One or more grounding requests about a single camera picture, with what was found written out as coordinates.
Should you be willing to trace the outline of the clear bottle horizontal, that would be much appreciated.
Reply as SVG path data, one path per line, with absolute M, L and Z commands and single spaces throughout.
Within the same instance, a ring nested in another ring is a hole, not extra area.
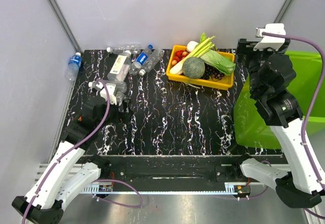
M 117 104 L 120 104 L 125 97 L 125 93 L 127 90 L 127 84 L 123 81 L 108 81 L 108 80 L 104 80 L 103 83 L 101 82 L 96 82 L 96 81 L 91 81 L 88 83 L 88 87 L 92 88 L 92 89 L 96 89 L 97 91 L 101 91 L 103 88 L 106 88 L 106 84 L 107 83 L 111 83 L 111 84 L 115 84 L 117 87 L 117 93 L 116 93 L 116 98 L 117 98 Z

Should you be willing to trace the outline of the beige label clear bottle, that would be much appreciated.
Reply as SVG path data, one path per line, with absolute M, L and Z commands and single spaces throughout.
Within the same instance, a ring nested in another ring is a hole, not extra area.
M 113 67 L 107 75 L 109 81 L 123 82 L 131 66 L 131 52 L 129 50 L 117 56 Z

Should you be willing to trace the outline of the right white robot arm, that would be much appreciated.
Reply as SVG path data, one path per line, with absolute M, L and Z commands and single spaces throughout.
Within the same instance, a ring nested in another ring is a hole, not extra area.
M 268 43 L 239 39 L 236 54 L 238 62 L 248 68 L 250 97 L 278 139 L 290 171 L 243 155 L 231 168 L 231 175 L 237 181 L 252 178 L 265 184 L 289 208 L 309 209 L 321 203 L 324 196 L 324 171 L 303 126 L 307 117 L 287 90 L 297 75 L 285 54 L 289 44 L 289 38 Z

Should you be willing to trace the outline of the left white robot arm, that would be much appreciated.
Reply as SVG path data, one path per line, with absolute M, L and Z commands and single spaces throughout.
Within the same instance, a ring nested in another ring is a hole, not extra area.
M 86 160 L 70 180 L 66 177 L 74 164 L 96 139 L 108 122 L 123 122 L 128 106 L 120 111 L 109 99 L 94 97 L 67 126 L 57 151 L 46 170 L 24 196 L 16 196 L 12 207 L 22 216 L 22 223 L 59 223 L 69 203 L 93 181 L 108 179 L 111 163 L 97 154 Z

